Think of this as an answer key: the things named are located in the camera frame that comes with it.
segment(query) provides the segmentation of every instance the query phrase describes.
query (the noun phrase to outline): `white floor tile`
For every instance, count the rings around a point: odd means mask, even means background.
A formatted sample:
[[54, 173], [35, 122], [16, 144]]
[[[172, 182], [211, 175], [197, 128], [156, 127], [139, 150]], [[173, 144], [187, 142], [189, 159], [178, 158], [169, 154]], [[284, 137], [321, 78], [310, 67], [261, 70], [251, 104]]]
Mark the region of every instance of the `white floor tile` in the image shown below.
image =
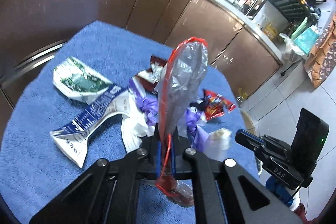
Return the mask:
[[336, 69], [331, 72], [328, 78], [321, 84], [325, 91], [336, 103]]
[[263, 100], [261, 100], [256, 106], [251, 108], [248, 114], [253, 115], [257, 120], [260, 120], [268, 112], [274, 109], [284, 100], [278, 89], [273, 90]]
[[303, 62], [300, 62], [288, 77], [278, 86], [284, 98], [290, 96], [308, 77]]
[[241, 103], [240, 108], [246, 112], [249, 110], [249, 102], [248, 99]]
[[274, 89], [275, 85], [272, 78], [268, 79], [255, 93], [253, 93], [249, 98], [249, 110], [258, 104], [262, 99], [264, 99], [268, 94], [270, 94]]
[[268, 180], [268, 178], [270, 177], [270, 173], [268, 173], [267, 171], [263, 170], [259, 176], [259, 181], [262, 185], [265, 186], [266, 184], [266, 180]]
[[308, 188], [300, 188], [300, 203], [302, 203], [307, 211], [308, 206]]
[[[298, 64], [299, 62], [295, 63], [292, 67], [290, 67], [290, 64], [285, 64], [282, 67], [280, 67], [271, 77], [275, 86], [280, 85], [288, 77], [288, 75], [290, 75], [290, 73], [296, 68]], [[286, 70], [287, 68], [289, 69], [286, 71], [285, 75], [281, 76], [281, 72]]]
[[321, 27], [322, 30], [324, 30], [330, 23], [332, 19], [332, 12], [326, 12], [326, 11], [322, 11], [321, 15], [320, 15], [320, 19], [317, 23], [317, 27]]
[[320, 214], [336, 188], [335, 158], [336, 149], [317, 162], [309, 185], [308, 220]]
[[321, 4], [316, 5], [316, 8], [320, 8], [321, 11], [331, 12], [333, 11], [335, 4], [335, 0], [327, 0]]
[[296, 122], [304, 107], [329, 125], [329, 134], [319, 156], [319, 159], [322, 158], [336, 145], [336, 104], [322, 87], [314, 90], [309, 78], [286, 101]]
[[287, 103], [283, 101], [259, 120], [258, 130], [261, 136], [270, 135], [291, 145], [296, 133], [296, 123]]

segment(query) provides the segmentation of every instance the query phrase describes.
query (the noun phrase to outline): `tiled floor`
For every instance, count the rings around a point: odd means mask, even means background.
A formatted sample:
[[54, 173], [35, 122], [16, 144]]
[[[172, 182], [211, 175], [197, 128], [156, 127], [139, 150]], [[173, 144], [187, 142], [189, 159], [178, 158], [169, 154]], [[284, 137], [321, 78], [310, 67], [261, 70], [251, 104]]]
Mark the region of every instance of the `tiled floor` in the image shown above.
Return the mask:
[[[302, 107], [324, 120], [330, 127], [329, 134], [309, 188], [300, 189], [301, 202], [305, 205], [307, 219], [319, 215], [336, 187], [336, 69], [317, 89], [313, 88], [304, 71], [303, 63], [288, 70], [283, 79], [279, 71], [243, 104], [260, 135], [271, 135], [289, 144], [296, 133], [296, 123]], [[269, 174], [261, 173], [265, 183]]]

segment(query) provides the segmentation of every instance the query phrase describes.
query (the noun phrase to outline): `clear plastic bag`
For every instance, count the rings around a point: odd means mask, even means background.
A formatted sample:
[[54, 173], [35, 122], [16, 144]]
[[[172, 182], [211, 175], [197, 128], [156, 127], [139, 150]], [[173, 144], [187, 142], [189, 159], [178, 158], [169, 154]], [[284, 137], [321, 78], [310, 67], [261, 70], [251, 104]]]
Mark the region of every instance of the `clear plastic bag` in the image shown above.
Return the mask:
[[285, 53], [283, 58], [288, 61], [290, 64], [294, 64], [299, 61], [305, 53], [300, 50], [300, 48], [294, 44], [293, 40], [288, 37], [288, 35], [281, 33], [279, 34], [286, 43]]
[[192, 190], [188, 186], [179, 184], [172, 176], [168, 164], [171, 135], [188, 105], [196, 100], [198, 87], [207, 73], [207, 46], [205, 40], [196, 37], [179, 44], [173, 50], [161, 75], [161, 90], [158, 93], [162, 170], [155, 185], [170, 200], [183, 207], [190, 206], [191, 202], [193, 204], [193, 196], [190, 195]]

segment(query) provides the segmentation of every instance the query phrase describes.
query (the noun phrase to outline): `blue towel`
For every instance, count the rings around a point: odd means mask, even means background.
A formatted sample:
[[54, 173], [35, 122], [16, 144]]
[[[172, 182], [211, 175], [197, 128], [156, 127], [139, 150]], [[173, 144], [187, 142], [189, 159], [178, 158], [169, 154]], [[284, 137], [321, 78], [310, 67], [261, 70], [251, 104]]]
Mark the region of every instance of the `blue towel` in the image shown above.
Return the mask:
[[[52, 83], [53, 68], [74, 56], [111, 81], [127, 86], [130, 77], [150, 65], [151, 55], [167, 59], [172, 49], [150, 39], [99, 21], [84, 27], [62, 47], [55, 58], [25, 89], [5, 130], [0, 153], [0, 193], [22, 224], [50, 202], [97, 159], [117, 160], [126, 154], [121, 138], [121, 116], [108, 119], [91, 140], [83, 168], [62, 154], [49, 132], [65, 125], [85, 104], [70, 100]], [[220, 93], [235, 102], [225, 77], [214, 68], [199, 88]], [[239, 110], [209, 122], [204, 129], [236, 132], [245, 128]], [[238, 145], [232, 135], [228, 156], [258, 178], [253, 153]], [[195, 223], [194, 208], [169, 202], [149, 185], [142, 185], [137, 223]]]

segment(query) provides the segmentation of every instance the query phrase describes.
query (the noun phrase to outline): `plastic bag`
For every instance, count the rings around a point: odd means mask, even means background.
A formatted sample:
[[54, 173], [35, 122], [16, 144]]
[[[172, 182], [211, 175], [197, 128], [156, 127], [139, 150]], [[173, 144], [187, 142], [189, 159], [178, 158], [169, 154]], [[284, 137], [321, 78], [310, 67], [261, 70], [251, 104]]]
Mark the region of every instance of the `plastic bag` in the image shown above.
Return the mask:
[[[155, 180], [147, 180], [146, 184], [152, 187], [156, 187]], [[190, 185], [184, 183], [181, 180], [177, 180], [175, 189], [173, 191], [175, 193], [178, 193], [176, 198], [171, 198], [170, 196], [167, 196], [168, 200], [176, 203], [177, 205], [180, 205], [181, 207], [194, 206], [194, 192], [193, 188]]]
[[283, 58], [288, 61], [290, 64], [294, 64], [299, 61], [305, 53], [300, 50], [300, 48], [293, 43], [293, 40], [288, 37], [288, 35], [281, 33], [279, 34], [286, 43], [285, 53], [283, 54]]
[[171, 150], [172, 133], [185, 113], [190, 102], [197, 96], [197, 90], [204, 79], [208, 65], [208, 44], [205, 40], [191, 37], [173, 50], [162, 73], [159, 91], [159, 135], [162, 151], [161, 175], [156, 187], [176, 203], [184, 192], [179, 192], [177, 182], [172, 176], [168, 160]]
[[206, 156], [210, 159], [224, 161], [227, 158], [227, 150], [230, 148], [231, 134], [232, 132], [226, 128], [211, 132], [204, 145]]
[[308, 54], [316, 39], [319, 37], [319, 32], [319, 29], [313, 25], [300, 34], [294, 40], [294, 44], [296, 44], [305, 54]]

